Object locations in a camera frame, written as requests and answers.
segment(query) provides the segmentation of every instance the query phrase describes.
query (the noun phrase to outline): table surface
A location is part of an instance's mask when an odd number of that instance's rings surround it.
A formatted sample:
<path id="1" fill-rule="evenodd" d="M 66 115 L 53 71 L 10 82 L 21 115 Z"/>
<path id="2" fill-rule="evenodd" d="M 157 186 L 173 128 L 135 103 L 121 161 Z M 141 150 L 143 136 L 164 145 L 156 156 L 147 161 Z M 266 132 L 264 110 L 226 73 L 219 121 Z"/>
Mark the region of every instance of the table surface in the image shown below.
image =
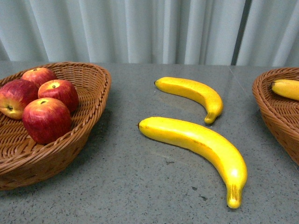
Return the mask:
<path id="1" fill-rule="evenodd" d="M 0 78 L 43 62 L 0 62 Z M 272 68 L 99 63 L 111 73 L 106 108 L 76 159 L 43 182 L 0 191 L 1 223 L 298 223 L 299 166 L 265 126 L 251 86 Z M 164 76 L 197 80 L 222 97 L 208 128 L 243 155 L 242 205 L 230 209 L 212 164 L 189 150 L 143 136 L 137 123 L 163 116 L 205 125 L 204 107 L 161 92 Z"/>

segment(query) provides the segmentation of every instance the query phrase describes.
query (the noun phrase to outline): apple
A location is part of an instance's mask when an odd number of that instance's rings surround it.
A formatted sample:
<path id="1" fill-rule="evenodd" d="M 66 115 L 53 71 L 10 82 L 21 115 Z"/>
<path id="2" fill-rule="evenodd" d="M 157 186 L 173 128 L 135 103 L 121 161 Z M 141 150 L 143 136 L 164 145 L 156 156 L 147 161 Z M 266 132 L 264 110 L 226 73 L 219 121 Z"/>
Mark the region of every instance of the apple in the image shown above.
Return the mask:
<path id="1" fill-rule="evenodd" d="M 70 113 L 79 105 L 79 97 L 73 83 L 65 79 L 54 79 L 42 84 L 38 89 L 38 98 L 51 97 L 61 100 Z"/>
<path id="2" fill-rule="evenodd" d="M 35 83 L 39 88 L 45 82 L 57 79 L 57 76 L 51 69 L 36 68 L 26 71 L 21 78 Z"/>
<path id="3" fill-rule="evenodd" d="M 0 111 L 6 116 L 20 120 L 24 108 L 38 99 L 37 86 L 25 79 L 14 79 L 0 89 Z"/>
<path id="4" fill-rule="evenodd" d="M 56 141 L 71 130 L 70 111 L 55 98 L 40 98 L 29 103 L 22 121 L 30 137 L 39 144 Z"/>

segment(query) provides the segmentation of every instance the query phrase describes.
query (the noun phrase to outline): banana stem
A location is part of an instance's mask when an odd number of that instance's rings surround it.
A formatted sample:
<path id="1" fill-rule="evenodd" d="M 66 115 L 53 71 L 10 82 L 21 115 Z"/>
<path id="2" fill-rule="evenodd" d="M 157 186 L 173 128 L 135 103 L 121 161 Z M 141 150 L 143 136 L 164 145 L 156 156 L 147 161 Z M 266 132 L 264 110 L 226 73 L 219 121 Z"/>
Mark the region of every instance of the banana stem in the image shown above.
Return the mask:
<path id="1" fill-rule="evenodd" d="M 227 186 L 227 203 L 232 209 L 240 207 L 242 202 L 242 189 L 235 184 Z"/>

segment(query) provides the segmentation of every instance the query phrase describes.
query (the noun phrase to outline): brown wicker basket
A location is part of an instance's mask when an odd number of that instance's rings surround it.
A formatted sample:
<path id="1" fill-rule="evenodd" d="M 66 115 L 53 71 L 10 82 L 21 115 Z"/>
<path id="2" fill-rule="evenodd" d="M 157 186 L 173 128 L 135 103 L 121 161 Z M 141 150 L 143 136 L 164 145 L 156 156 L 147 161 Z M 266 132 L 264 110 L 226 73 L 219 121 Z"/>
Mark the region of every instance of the brown wicker basket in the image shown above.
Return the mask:
<path id="1" fill-rule="evenodd" d="M 253 82 L 253 95 L 266 126 L 299 165 L 299 101 L 273 93 L 270 84 L 276 79 L 299 80 L 299 68 L 273 69 L 261 74 Z"/>
<path id="2" fill-rule="evenodd" d="M 28 136 L 22 121 L 1 113 L 0 190 L 37 183 L 64 170 L 85 145 L 106 105 L 111 86 L 111 76 L 106 69 L 92 63 L 73 62 L 49 63 L 39 67 L 50 68 L 58 79 L 67 79 L 75 85 L 79 106 L 72 113 L 72 129 L 55 142 L 40 145 Z M 27 70 L 0 80 L 0 87 L 20 78 Z"/>

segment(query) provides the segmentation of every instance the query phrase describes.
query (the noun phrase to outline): yellow banana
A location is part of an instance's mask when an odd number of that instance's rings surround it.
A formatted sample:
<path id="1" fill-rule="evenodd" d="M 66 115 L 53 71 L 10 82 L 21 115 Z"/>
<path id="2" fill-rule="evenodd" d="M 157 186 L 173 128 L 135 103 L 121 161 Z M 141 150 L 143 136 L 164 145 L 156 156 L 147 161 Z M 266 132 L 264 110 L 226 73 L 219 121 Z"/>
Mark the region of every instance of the yellow banana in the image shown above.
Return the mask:
<path id="1" fill-rule="evenodd" d="M 191 122 L 150 117 L 139 122 L 145 136 L 189 149 L 209 160 L 227 187 L 227 204 L 236 209 L 242 202 L 242 189 L 247 181 L 247 168 L 238 149 L 226 138 L 204 126 Z"/>
<path id="2" fill-rule="evenodd" d="M 220 95 L 208 85 L 184 78 L 163 77 L 155 81 L 155 86 L 170 94 L 192 99 L 207 111 L 205 122 L 211 124 L 222 113 L 223 102 Z"/>
<path id="3" fill-rule="evenodd" d="M 271 83 L 271 89 L 276 94 L 290 99 L 299 100 L 299 81 L 278 79 Z"/>

